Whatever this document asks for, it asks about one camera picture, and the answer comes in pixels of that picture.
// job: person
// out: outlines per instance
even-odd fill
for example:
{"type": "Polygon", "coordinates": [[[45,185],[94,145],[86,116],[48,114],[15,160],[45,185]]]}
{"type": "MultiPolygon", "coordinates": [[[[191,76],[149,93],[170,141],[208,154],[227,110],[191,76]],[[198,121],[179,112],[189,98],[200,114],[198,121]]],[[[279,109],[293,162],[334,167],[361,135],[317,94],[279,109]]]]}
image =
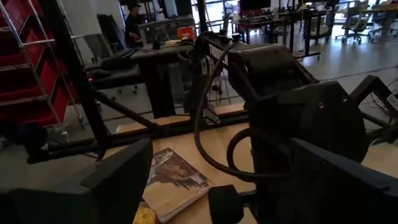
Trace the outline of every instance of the person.
{"type": "Polygon", "coordinates": [[[142,46],[142,40],[139,33],[139,24],[141,24],[141,17],[139,15],[139,8],[141,6],[135,2],[128,5],[130,11],[126,19],[126,28],[124,31],[124,39],[127,47],[135,48],[142,46]]]}

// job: concrete floor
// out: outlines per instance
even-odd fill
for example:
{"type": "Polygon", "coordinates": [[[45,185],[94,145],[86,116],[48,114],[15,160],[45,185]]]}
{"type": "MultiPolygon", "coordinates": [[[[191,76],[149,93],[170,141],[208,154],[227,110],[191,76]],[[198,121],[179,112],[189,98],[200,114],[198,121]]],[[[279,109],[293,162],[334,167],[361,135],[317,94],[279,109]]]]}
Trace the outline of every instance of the concrete floor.
{"type": "MultiPolygon", "coordinates": [[[[340,35],[343,31],[335,27],[333,35],[340,35]]],[[[300,49],[300,37],[296,35],[296,49],[300,49]]],[[[258,36],[252,36],[252,43],[259,39],[258,36]]],[[[387,42],[383,44],[370,44],[363,39],[361,45],[357,45],[352,39],[347,44],[342,44],[340,40],[330,39],[329,43],[320,41],[319,45],[312,45],[312,50],[319,50],[322,54],[318,61],[316,57],[305,58],[301,62],[310,71],[313,76],[319,80],[337,80],[341,86],[351,93],[358,84],[367,76],[375,75],[385,84],[390,84],[391,90],[398,90],[398,82],[393,82],[398,77],[398,43],[387,42]]],[[[117,96],[116,101],[126,105],[137,113],[143,113],[146,118],[152,119],[151,107],[146,88],[139,85],[138,94],[133,95],[132,86],[122,88],[121,94],[116,90],[107,90],[109,96],[117,96]]],[[[232,97],[232,103],[239,103],[243,100],[237,97],[237,93],[228,85],[229,96],[232,97]]],[[[222,98],[227,98],[226,91],[222,98]]],[[[221,105],[228,105],[228,100],[221,100],[221,105]]],[[[378,108],[372,99],[367,98],[359,106],[361,110],[388,121],[388,117],[378,108]]],[[[121,116],[118,112],[103,106],[103,119],[112,119],[121,116]]],[[[71,140],[85,139],[92,136],[89,126],[82,130],[76,120],[76,115],[72,108],[68,109],[67,131],[71,140]]],[[[128,118],[115,119],[107,121],[106,125],[111,132],[121,124],[131,123],[128,118]]],[[[368,129],[374,129],[377,126],[366,123],[368,129]]],[[[28,165],[26,163],[27,155],[20,146],[8,146],[0,151],[0,187],[31,187],[37,188],[48,185],[63,179],[95,160],[86,156],[73,156],[56,161],[44,162],[41,164],[28,165]]]]}

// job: wooden tabletop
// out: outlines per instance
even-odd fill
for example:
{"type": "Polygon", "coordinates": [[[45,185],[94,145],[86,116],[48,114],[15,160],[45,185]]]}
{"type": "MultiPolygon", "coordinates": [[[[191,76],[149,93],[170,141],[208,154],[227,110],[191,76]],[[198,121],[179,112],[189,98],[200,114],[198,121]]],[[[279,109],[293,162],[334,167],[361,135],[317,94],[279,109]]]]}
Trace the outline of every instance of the wooden tabletop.
{"type": "MultiPolygon", "coordinates": [[[[229,113],[243,109],[243,104],[219,107],[216,109],[218,114],[229,113]]],[[[172,116],[168,118],[155,119],[158,124],[170,124],[189,119],[188,116],[172,116]]],[[[211,129],[201,132],[201,141],[207,153],[216,161],[227,165],[226,148],[231,138],[240,130],[247,128],[247,123],[235,124],[223,128],[211,129]]],[[[116,132],[133,131],[144,128],[143,125],[125,124],[120,126],[116,132]]],[[[236,177],[225,174],[209,165],[197,151],[193,134],[184,134],[171,138],[159,139],[153,142],[154,152],[167,147],[173,149],[177,154],[186,159],[192,166],[212,180],[215,185],[233,184],[238,192],[254,190],[254,184],[243,182],[236,177]]],[[[124,147],[117,147],[106,152],[108,157],[124,147]]],[[[253,171],[252,157],[250,155],[251,143],[249,139],[241,141],[234,152],[234,160],[241,170],[253,171]]],[[[398,147],[390,144],[380,144],[369,149],[363,165],[379,172],[398,177],[398,147]]],[[[208,197],[205,195],[185,210],[176,215],[169,223],[211,223],[208,197]]],[[[245,208],[244,218],[240,223],[256,223],[250,211],[245,208]]]]}

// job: computer monitor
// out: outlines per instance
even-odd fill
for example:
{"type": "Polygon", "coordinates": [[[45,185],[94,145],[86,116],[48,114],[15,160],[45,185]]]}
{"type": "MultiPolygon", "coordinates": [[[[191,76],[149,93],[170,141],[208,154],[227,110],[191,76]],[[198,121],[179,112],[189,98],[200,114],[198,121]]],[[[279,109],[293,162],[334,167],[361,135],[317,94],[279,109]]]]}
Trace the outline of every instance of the computer monitor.
{"type": "Polygon", "coordinates": [[[271,0],[241,0],[240,1],[240,10],[248,11],[248,10],[256,10],[271,7],[271,0]]]}

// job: white wire rack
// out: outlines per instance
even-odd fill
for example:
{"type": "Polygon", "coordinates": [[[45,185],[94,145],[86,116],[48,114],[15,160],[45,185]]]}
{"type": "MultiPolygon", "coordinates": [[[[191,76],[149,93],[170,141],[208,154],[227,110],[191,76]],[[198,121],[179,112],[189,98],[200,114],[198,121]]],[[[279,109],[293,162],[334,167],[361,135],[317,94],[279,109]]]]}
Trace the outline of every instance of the white wire rack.
{"type": "MultiPolygon", "coordinates": [[[[47,33],[45,32],[45,29],[44,29],[44,26],[42,24],[42,21],[40,20],[40,16],[38,15],[38,13],[36,11],[36,8],[34,7],[34,5],[32,3],[32,0],[27,0],[27,1],[29,3],[30,10],[34,14],[32,16],[35,17],[35,20],[37,21],[37,23],[39,25],[39,29],[40,29],[41,33],[43,34],[43,36],[44,36],[44,40],[40,40],[40,41],[36,41],[36,42],[23,43],[21,38],[20,38],[20,36],[19,36],[19,33],[18,33],[15,25],[13,24],[13,21],[12,21],[10,15],[9,15],[9,13],[6,11],[6,8],[4,7],[4,4],[0,1],[0,10],[2,12],[2,15],[5,18],[5,21],[7,22],[7,25],[8,25],[8,27],[3,27],[0,30],[0,32],[12,32],[12,34],[15,37],[15,39],[17,40],[18,46],[19,46],[21,52],[24,54],[24,57],[25,57],[26,62],[27,62],[27,63],[24,63],[22,65],[12,65],[12,66],[7,66],[7,67],[2,67],[2,68],[0,68],[0,71],[14,70],[14,69],[20,69],[20,68],[29,68],[32,71],[33,76],[34,76],[38,86],[40,87],[40,90],[41,90],[42,94],[40,96],[35,96],[35,97],[30,97],[30,98],[23,98],[23,99],[18,99],[18,100],[13,100],[13,101],[3,101],[3,102],[0,102],[0,106],[13,105],[13,104],[18,104],[18,103],[26,103],[26,102],[29,102],[29,101],[45,100],[47,102],[49,108],[51,109],[51,112],[53,113],[55,120],[57,121],[56,124],[52,124],[50,126],[47,126],[47,128],[56,129],[57,131],[65,131],[65,123],[64,123],[64,121],[61,121],[61,119],[60,119],[59,115],[57,114],[57,112],[56,112],[56,110],[54,108],[54,105],[53,105],[53,103],[51,101],[51,97],[52,97],[53,93],[51,93],[49,95],[45,91],[43,83],[40,81],[39,74],[37,73],[37,69],[36,69],[34,63],[32,62],[32,60],[31,60],[31,58],[30,58],[30,56],[28,54],[28,51],[26,49],[26,47],[29,46],[29,45],[46,44],[47,48],[50,51],[51,57],[53,58],[53,60],[55,62],[55,66],[56,66],[57,73],[58,73],[57,80],[59,78],[62,80],[62,82],[63,82],[63,84],[65,86],[65,89],[67,90],[69,101],[70,101],[70,103],[72,103],[72,106],[74,107],[76,116],[77,116],[78,121],[80,123],[80,126],[82,128],[84,128],[83,117],[82,117],[82,115],[80,115],[80,112],[78,111],[78,109],[76,107],[76,103],[75,103],[74,97],[73,97],[73,95],[72,95],[72,93],[71,93],[71,91],[69,89],[69,86],[68,86],[68,83],[67,83],[67,81],[65,79],[65,76],[62,73],[62,70],[61,70],[60,65],[58,63],[58,60],[57,60],[57,57],[55,56],[53,47],[51,46],[51,42],[53,42],[54,40],[53,39],[49,39],[47,37],[47,33]]],[[[65,9],[63,8],[62,2],[58,1],[58,3],[60,4],[60,6],[62,8],[62,11],[64,13],[64,18],[67,20],[66,12],[65,12],[65,9]]],[[[73,39],[80,38],[80,37],[83,37],[83,36],[72,36],[73,39]]]]}

